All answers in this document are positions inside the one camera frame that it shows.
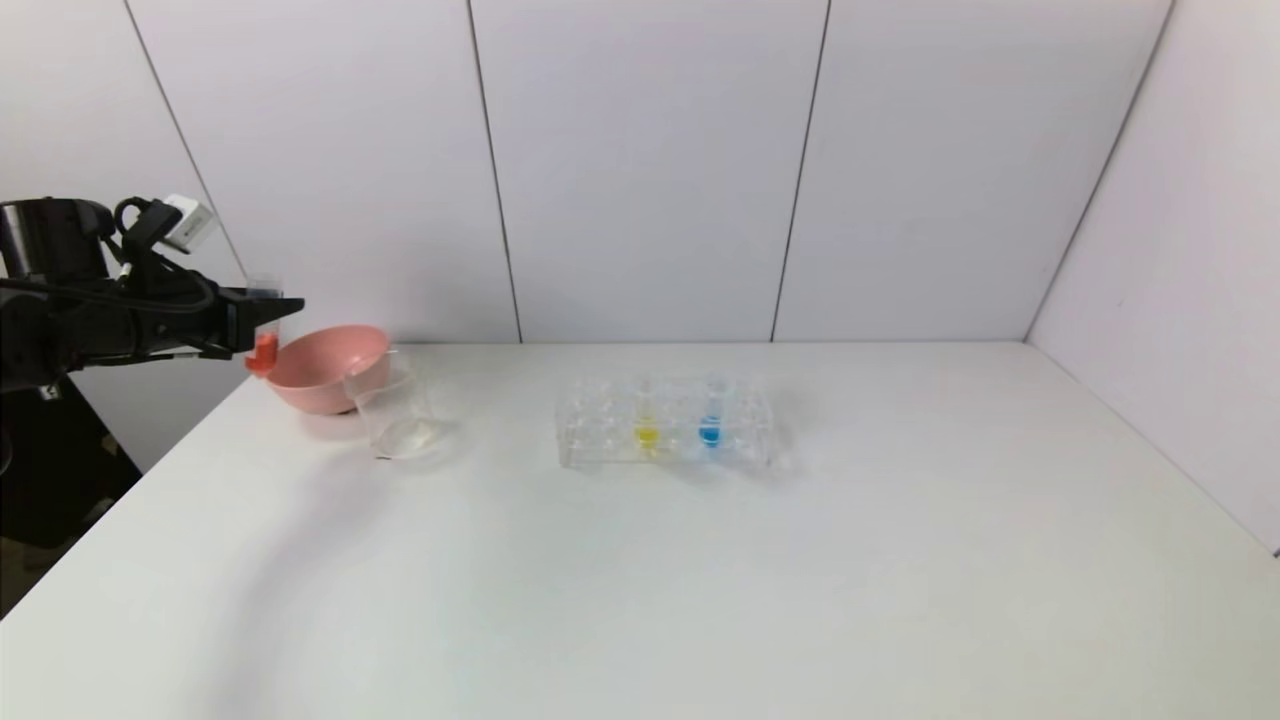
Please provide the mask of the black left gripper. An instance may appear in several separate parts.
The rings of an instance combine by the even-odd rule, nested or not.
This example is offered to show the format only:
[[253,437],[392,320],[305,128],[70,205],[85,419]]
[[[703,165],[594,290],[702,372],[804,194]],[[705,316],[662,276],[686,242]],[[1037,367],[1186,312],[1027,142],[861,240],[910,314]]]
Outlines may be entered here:
[[257,296],[250,300],[251,305],[241,288],[214,286],[212,301],[198,311],[138,310],[134,313],[134,354],[228,360],[253,348],[276,348],[283,319],[301,313],[306,305],[301,297]]

